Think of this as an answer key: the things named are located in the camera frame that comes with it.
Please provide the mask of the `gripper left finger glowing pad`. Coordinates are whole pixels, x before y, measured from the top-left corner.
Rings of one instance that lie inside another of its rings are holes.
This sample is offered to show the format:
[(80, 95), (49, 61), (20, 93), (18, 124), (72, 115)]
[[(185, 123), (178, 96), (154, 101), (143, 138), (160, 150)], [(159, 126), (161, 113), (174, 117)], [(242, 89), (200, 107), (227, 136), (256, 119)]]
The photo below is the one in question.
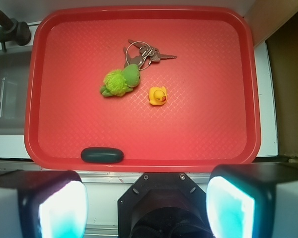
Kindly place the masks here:
[(0, 171), (0, 238), (81, 238), (87, 214), (75, 171)]

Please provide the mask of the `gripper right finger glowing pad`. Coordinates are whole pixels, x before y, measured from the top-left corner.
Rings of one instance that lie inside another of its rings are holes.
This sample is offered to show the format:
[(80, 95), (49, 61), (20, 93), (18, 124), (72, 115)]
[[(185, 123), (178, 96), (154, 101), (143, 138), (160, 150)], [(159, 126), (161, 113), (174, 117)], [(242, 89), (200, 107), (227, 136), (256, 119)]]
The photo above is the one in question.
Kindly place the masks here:
[(206, 209), (217, 238), (298, 238), (298, 163), (216, 166)]

